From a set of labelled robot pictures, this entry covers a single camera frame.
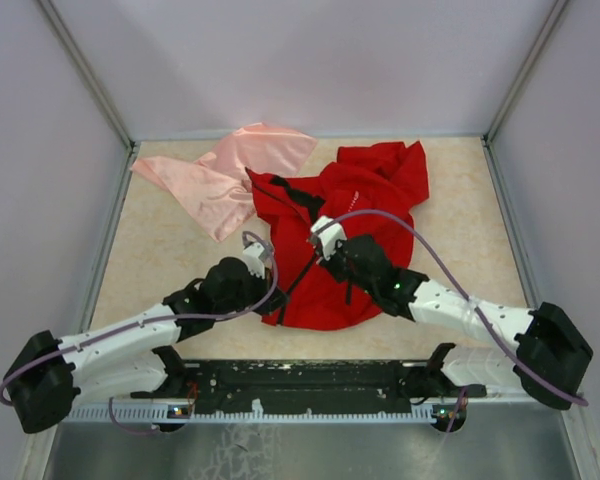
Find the red zip jacket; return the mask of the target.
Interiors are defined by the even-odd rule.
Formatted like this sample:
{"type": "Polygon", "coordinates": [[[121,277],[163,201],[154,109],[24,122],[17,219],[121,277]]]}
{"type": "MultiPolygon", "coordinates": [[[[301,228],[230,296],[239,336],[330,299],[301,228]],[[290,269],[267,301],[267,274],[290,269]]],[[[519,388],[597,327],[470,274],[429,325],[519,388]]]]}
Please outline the red zip jacket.
{"type": "Polygon", "coordinates": [[[341,147],[336,161],[313,177],[247,174],[257,216],[270,226],[278,286],[290,296],[285,310],[264,317],[264,323],[332,331],[378,315],[380,308],[363,290],[337,282],[317,265],[310,228],[321,216],[361,210],[389,212],[412,223],[412,209],[429,197],[422,144],[341,147]]]}

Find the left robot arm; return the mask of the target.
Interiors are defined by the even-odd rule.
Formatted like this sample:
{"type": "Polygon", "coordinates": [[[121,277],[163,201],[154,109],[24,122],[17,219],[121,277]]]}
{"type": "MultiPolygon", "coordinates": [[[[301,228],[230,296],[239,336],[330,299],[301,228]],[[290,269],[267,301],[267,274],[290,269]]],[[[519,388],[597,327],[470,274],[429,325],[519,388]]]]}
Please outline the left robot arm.
{"type": "Polygon", "coordinates": [[[29,338],[0,385],[0,403],[15,410],[23,431],[40,433],[73,408],[116,397],[181,394],[188,369],[175,346],[248,313],[268,315],[287,303],[276,268],[253,274],[235,257],[129,319],[99,330],[29,338]]]}

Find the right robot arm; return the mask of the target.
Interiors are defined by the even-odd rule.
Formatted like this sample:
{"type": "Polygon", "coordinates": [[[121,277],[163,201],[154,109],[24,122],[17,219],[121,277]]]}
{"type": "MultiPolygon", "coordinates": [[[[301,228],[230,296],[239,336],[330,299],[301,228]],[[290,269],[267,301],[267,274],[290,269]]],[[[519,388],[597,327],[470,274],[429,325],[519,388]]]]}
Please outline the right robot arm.
{"type": "Polygon", "coordinates": [[[578,391],[593,350],[561,307],[547,302],[535,309],[507,307],[454,292],[394,265],[369,235],[337,236],[318,244],[329,273],[348,288],[361,289],[382,312],[483,342],[481,348],[448,348],[426,372],[434,393],[497,386],[521,389],[556,410],[585,405],[578,391]]]}

